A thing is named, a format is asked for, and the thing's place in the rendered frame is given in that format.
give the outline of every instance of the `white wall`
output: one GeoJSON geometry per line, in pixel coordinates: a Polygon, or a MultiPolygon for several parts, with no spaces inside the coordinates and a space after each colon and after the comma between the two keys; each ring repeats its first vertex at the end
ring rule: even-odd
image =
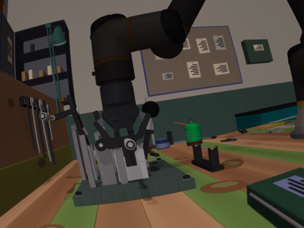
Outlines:
{"type": "MultiPolygon", "coordinates": [[[[13,0],[8,22],[14,32],[53,21],[66,21],[70,33],[72,73],[76,104],[80,113],[102,110],[94,71],[90,40],[91,24],[114,13],[126,17],[166,9],[171,0],[13,0]]],[[[133,52],[137,104],[144,98],[170,100],[194,95],[264,86],[292,81],[287,60],[289,48],[300,43],[301,28],[287,0],[206,0],[193,27],[228,26],[234,43],[243,83],[148,98],[140,52],[133,52]],[[268,39],[273,62],[247,65],[241,41],[268,39]]]]}

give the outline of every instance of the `black stand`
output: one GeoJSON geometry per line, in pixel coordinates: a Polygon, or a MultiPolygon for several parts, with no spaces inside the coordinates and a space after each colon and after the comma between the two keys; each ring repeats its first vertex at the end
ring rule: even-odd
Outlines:
{"type": "Polygon", "coordinates": [[[203,155],[201,152],[200,144],[198,146],[192,146],[194,153],[194,160],[191,161],[193,165],[201,167],[210,172],[217,172],[223,170],[225,167],[219,163],[219,151],[218,147],[214,147],[214,149],[208,148],[209,161],[203,159],[203,155]]]}

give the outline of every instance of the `bulletin board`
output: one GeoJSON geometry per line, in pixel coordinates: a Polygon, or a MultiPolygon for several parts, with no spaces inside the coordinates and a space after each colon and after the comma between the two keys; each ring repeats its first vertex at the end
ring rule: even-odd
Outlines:
{"type": "Polygon", "coordinates": [[[191,28],[175,58],[141,55],[148,96],[243,83],[228,26],[191,28]]]}

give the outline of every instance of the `black bookshelf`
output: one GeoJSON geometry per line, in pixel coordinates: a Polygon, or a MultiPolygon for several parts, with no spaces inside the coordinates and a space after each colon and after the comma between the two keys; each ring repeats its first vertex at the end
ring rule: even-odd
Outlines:
{"type": "MultiPolygon", "coordinates": [[[[60,85],[60,89],[64,89],[65,91],[68,91],[68,94],[71,94],[74,96],[74,87],[73,87],[73,77],[72,77],[72,66],[71,66],[71,55],[70,55],[70,42],[69,42],[69,31],[67,28],[67,25],[64,20],[51,22],[52,26],[59,25],[66,37],[66,44],[54,47],[55,56],[62,55],[65,60],[65,65],[61,64],[61,67],[65,68],[65,72],[58,73],[58,78],[60,80],[67,79],[68,81],[68,88],[62,88],[62,85],[60,85]]],[[[22,31],[15,32],[15,75],[16,79],[18,81],[22,81],[22,75],[21,73],[25,71],[25,65],[26,64],[32,64],[33,66],[35,63],[39,62],[40,60],[45,60],[47,58],[50,59],[50,52],[48,48],[48,42],[47,42],[47,29],[46,25],[40,25],[32,28],[28,28],[22,31]],[[43,48],[38,48],[35,51],[32,52],[26,52],[25,53],[25,44],[28,45],[29,41],[40,42],[39,44],[43,43],[43,48]]],[[[27,84],[28,86],[38,86],[46,84],[45,86],[48,86],[47,83],[53,82],[52,75],[43,76],[39,78],[34,78],[31,80],[23,81],[24,84],[27,84]]]]}

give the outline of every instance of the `brown wooden panel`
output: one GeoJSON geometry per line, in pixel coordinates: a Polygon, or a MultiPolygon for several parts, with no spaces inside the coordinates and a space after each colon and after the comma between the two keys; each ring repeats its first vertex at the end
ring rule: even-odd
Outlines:
{"type": "MultiPolygon", "coordinates": [[[[0,169],[40,155],[37,147],[32,111],[30,109],[36,150],[34,150],[31,139],[27,108],[19,105],[20,96],[45,100],[49,105],[50,114],[57,113],[56,101],[53,98],[0,72],[0,169]]],[[[60,110],[64,110],[63,104],[60,104],[60,110]]],[[[53,150],[70,144],[65,118],[51,122],[51,128],[53,150]]],[[[45,151],[48,152],[42,125],[41,129],[45,151]]]]}

